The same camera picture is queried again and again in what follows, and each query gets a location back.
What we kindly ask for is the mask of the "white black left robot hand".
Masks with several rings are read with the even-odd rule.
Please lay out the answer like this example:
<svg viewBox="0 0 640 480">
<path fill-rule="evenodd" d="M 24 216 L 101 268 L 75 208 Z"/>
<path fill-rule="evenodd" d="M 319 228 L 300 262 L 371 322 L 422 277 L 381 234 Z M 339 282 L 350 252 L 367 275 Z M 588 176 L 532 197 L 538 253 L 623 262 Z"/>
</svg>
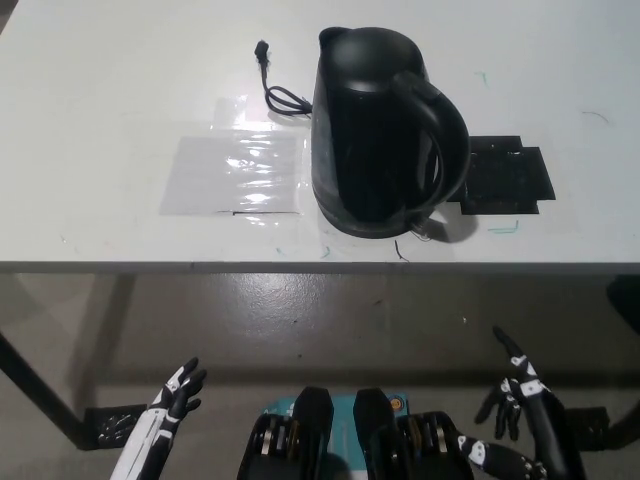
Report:
<svg viewBox="0 0 640 480">
<path fill-rule="evenodd" d="M 181 423 L 201 405 L 206 375 L 197 357 L 174 372 L 133 427 L 111 480 L 160 478 Z"/>
</svg>

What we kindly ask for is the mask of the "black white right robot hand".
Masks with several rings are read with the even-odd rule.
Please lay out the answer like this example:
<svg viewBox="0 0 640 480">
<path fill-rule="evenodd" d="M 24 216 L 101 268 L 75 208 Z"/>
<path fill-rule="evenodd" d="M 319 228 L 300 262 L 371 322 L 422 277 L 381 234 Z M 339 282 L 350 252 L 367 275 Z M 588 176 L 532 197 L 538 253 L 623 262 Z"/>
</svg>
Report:
<svg viewBox="0 0 640 480">
<path fill-rule="evenodd" d="M 519 420 L 525 418 L 534 440 L 534 456 L 459 431 L 449 434 L 447 440 L 471 466 L 494 479 L 584 479 L 586 472 L 563 404 L 517 343 L 498 326 L 493 334 L 504 347 L 514 374 L 490 390 L 474 422 L 481 424 L 495 413 L 494 438 L 508 435 L 516 441 Z"/>
</svg>

